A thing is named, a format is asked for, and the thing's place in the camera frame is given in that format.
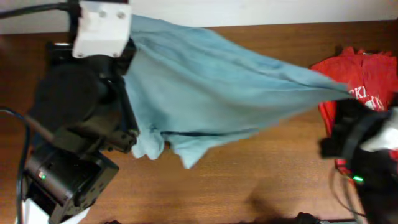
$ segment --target wood grain surface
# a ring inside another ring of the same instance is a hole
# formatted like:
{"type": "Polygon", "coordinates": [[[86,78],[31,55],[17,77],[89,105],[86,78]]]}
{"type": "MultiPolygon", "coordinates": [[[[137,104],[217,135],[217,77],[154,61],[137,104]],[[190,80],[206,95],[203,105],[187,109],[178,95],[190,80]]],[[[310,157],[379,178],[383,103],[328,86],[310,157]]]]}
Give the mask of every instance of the wood grain surface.
{"type": "MultiPolygon", "coordinates": [[[[304,67],[334,55],[338,45],[398,53],[397,21],[213,30],[260,54],[304,67]]],[[[27,111],[44,72],[48,40],[63,41],[65,34],[0,36],[0,105],[27,111]]],[[[0,133],[0,223],[12,223],[24,129],[18,120],[2,114],[0,133]]],[[[333,163],[321,160],[317,147],[324,136],[314,108],[251,139],[213,148],[190,170],[169,150],[155,161],[106,153],[120,172],[82,224],[114,219],[123,224],[237,223],[294,217],[298,212],[350,218],[330,193],[333,163]]]]}

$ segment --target black cable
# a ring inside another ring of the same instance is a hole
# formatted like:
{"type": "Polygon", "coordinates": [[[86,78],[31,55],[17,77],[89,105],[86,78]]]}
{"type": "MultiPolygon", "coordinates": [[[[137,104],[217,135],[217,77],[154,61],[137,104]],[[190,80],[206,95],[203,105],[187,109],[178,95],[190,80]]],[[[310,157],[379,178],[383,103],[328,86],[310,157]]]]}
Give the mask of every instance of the black cable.
{"type": "Polygon", "coordinates": [[[336,174],[337,169],[335,167],[332,168],[330,175],[329,175],[329,188],[331,193],[333,194],[334,198],[337,200],[337,202],[345,209],[347,209],[348,211],[350,211],[351,213],[354,213],[356,215],[362,216],[366,218],[365,214],[359,213],[357,212],[355,209],[351,209],[349,207],[347,207],[343,202],[341,202],[341,200],[339,199],[339,197],[337,196],[336,190],[335,190],[335,174],[336,174]]]}
{"type": "Polygon", "coordinates": [[[351,195],[349,194],[349,190],[348,190],[348,179],[346,177],[343,177],[343,176],[341,176],[341,178],[344,178],[342,186],[343,186],[343,192],[344,192],[344,196],[346,198],[348,207],[349,207],[351,213],[353,214],[355,221],[358,224],[362,224],[362,221],[359,220],[358,212],[353,212],[353,211],[355,211],[355,208],[354,208],[353,201],[351,199],[351,195]]]}
{"type": "Polygon", "coordinates": [[[6,12],[0,12],[0,19],[10,18],[10,17],[14,17],[14,16],[21,16],[21,15],[26,15],[26,14],[36,13],[36,12],[44,12],[44,11],[49,11],[49,10],[66,11],[66,10],[68,10],[68,4],[67,3],[43,4],[43,5],[38,5],[38,6],[29,6],[29,7],[24,7],[21,9],[10,10],[10,11],[6,11],[6,12]]]}
{"type": "Polygon", "coordinates": [[[24,141],[24,147],[22,149],[22,155],[21,159],[19,161],[18,165],[18,175],[17,175],[17,223],[18,224],[23,224],[23,218],[22,218],[22,179],[24,177],[24,169],[25,169],[25,163],[27,159],[27,153],[29,150],[29,141],[30,141],[30,128],[29,125],[26,123],[25,118],[17,113],[16,111],[6,108],[4,106],[0,107],[1,112],[6,112],[9,113],[16,118],[20,119],[21,121],[24,122],[25,124],[25,141],[24,141]]]}

